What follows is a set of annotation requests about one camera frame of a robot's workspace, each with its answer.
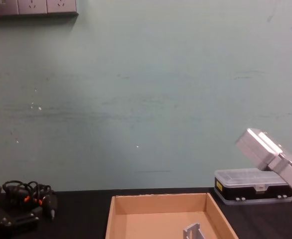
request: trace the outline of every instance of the table surface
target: table surface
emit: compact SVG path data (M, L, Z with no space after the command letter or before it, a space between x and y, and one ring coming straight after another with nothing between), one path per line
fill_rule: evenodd
M58 192L59 211L53 222L42 219L37 231L16 239L104 239L112 196L170 193L207 193L240 239L292 239L292 202L226 206L212 188L131 189Z

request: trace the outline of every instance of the painted wall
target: painted wall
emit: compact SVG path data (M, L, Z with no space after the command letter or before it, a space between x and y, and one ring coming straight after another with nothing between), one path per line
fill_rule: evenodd
M77 19L0 21L0 183L202 187L292 151L292 1L79 0Z

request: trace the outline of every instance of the power outlet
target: power outlet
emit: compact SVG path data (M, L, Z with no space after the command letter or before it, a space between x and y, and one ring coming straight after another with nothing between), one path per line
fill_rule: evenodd
M47 12L77 14L76 0L47 0Z
M20 15L46 14L46 0L17 0Z
M18 15L17 0L0 0L0 16Z

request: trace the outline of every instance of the open cardboard tray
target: open cardboard tray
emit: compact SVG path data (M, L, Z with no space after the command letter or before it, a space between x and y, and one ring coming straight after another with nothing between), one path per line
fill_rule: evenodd
M193 223L206 239L238 239L209 193L115 196L106 239L183 239Z

